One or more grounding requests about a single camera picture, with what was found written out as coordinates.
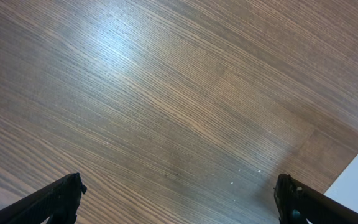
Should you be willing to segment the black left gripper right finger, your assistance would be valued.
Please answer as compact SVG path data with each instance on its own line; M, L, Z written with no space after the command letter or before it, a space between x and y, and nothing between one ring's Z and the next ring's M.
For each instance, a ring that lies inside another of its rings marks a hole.
M278 176L274 199L280 224L358 224L358 213L288 174Z

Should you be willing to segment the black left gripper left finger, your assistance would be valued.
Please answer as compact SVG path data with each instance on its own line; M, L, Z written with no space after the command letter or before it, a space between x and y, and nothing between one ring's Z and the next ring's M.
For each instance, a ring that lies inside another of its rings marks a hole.
M0 224L74 224L86 191L79 173L68 174L0 210Z

